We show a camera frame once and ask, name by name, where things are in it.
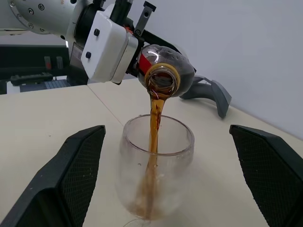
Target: table surface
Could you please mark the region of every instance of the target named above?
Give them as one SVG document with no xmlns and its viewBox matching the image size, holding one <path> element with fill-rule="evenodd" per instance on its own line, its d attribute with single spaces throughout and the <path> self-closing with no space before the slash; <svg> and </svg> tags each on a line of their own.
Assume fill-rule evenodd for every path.
<svg viewBox="0 0 303 227">
<path fill-rule="evenodd" d="M 138 80 L 121 85 L 90 84 L 110 112 L 124 125 L 150 111 L 149 96 Z M 163 115 L 185 123 L 195 136 L 192 185 L 182 207 L 172 217 L 176 227 L 267 227 L 245 183 L 231 124 L 265 130 L 282 137 L 303 157 L 303 141 L 230 107 L 221 120 L 213 103 L 203 99 L 166 101 Z"/>
<path fill-rule="evenodd" d="M 84 227 L 122 227 L 133 217 L 115 192 L 116 161 L 123 125 L 149 113 L 149 97 L 136 79 L 88 86 L 0 96 L 0 221 L 36 172 L 79 130 L 106 126 L 98 179 Z M 230 108 L 221 120 L 204 100 L 171 98 L 164 115 L 193 131 L 192 184 L 184 204 L 158 227 L 266 227 L 245 184 L 230 124 L 241 124 L 281 136 L 299 155 L 303 142 Z"/>
</svg>

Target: glass rim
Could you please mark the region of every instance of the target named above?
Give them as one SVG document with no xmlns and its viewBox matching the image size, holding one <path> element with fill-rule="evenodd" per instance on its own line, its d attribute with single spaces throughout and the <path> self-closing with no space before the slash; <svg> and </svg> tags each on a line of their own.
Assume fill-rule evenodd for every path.
<svg viewBox="0 0 303 227">
<path fill-rule="evenodd" d="M 175 119 L 175 118 L 172 118 L 172 117 L 165 116 L 165 115 L 162 115 L 161 117 L 169 118 L 169 119 L 171 119 L 171 120 L 173 120 L 173 121 L 178 122 L 179 124 L 181 124 L 182 126 L 184 126 L 184 127 L 186 128 L 186 130 L 189 132 L 191 138 L 190 138 L 189 145 L 188 145 L 185 149 L 183 149 L 183 150 L 181 150 L 181 151 L 174 152 L 174 153 L 157 153 L 157 154 L 155 154 L 155 153 L 151 153 L 151 152 L 149 152 L 149 151 L 147 151 L 147 150 L 144 150 L 144 149 L 138 147 L 137 145 L 133 144 L 133 143 L 130 141 L 130 139 L 128 138 L 128 136 L 127 136 L 127 133 L 126 133 L 127 126 L 128 126 L 132 121 L 137 120 L 137 119 L 142 118 L 142 117 L 146 117 L 146 116 L 150 116 L 150 114 L 139 115 L 138 117 L 135 117 L 135 118 L 133 118 L 133 119 L 130 119 L 130 120 L 125 124 L 125 126 L 124 126 L 124 128 L 123 128 L 123 136 L 125 136 L 126 141 L 127 141 L 131 146 L 133 146 L 135 149 L 137 149 L 137 150 L 139 150 L 139 151 L 141 151 L 141 152 L 150 154 L 150 155 L 167 156 L 167 157 L 169 157 L 169 156 L 177 156 L 177 155 L 183 154 L 183 153 L 189 151 L 189 150 L 193 147 L 193 145 L 194 145 L 194 143 L 195 143 L 195 137 L 194 137 L 194 134 L 193 134 L 193 132 L 191 131 L 191 129 L 190 129 L 187 125 L 185 125 L 184 123 L 182 123 L 181 121 L 179 121 L 179 120 L 177 120 L 177 119 Z"/>
</svg>

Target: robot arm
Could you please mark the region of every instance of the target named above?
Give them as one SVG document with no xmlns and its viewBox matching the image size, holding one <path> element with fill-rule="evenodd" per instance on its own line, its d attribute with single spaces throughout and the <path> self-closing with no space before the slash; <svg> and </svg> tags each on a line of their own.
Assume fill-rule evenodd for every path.
<svg viewBox="0 0 303 227">
<path fill-rule="evenodd" d="M 144 43 L 176 47 L 144 30 L 156 7 L 145 2 L 137 26 L 127 17 L 133 0 L 116 0 L 104 10 L 104 0 L 1 0 L 0 22 L 6 35 L 27 30 L 54 34 L 83 48 L 81 61 L 94 81 L 120 83 L 125 73 L 138 75 L 136 59 Z"/>
</svg>

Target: stemless glass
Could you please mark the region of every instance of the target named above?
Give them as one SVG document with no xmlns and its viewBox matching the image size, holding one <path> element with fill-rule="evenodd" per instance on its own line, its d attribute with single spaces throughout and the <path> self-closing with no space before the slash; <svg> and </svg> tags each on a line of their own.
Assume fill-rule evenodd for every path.
<svg viewBox="0 0 303 227">
<path fill-rule="evenodd" d="M 157 154 L 148 151 L 149 138 L 150 115 L 131 119 L 124 126 L 116 191 L 119 200 L 129 212 L 146 220 L 133 221 L 127 227 L 147 226 L 150 221 L 174 212 L 182 202 L 190 179 L 188 167 L 193 159 L 195 142 L 192 131 L 180 121 L 162 116 Z M 146 189 L 143 185 L 151 156 L 157 157 L 152 198 L 144 193 Z"/>
</svg>

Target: brown liquid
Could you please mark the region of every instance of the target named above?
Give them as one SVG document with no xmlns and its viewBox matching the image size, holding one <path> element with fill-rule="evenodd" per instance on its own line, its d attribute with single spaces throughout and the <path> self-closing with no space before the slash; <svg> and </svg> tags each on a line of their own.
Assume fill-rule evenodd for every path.
<svg viewBox="0 0 303 227">
<path fill-rule="evenodd" d="M 152 78 L 148 86 L 151 97 L 151 132 L 149 152 L 158 153 L 158 131 L 160 127 L 161 114 L 164 103 L 173 91 L 173 81 L 170 75 L 165 73 L 157 74 Z M 135 202 L 129 210 L 145 220 L 157 220 L 163 217 L 164 212 L 155 204 L 160 194 L 160 185 L 157 182 L 157 155 L 150 155 L 146 167 L 145 176 L 142 179 Z"/>
</svg>

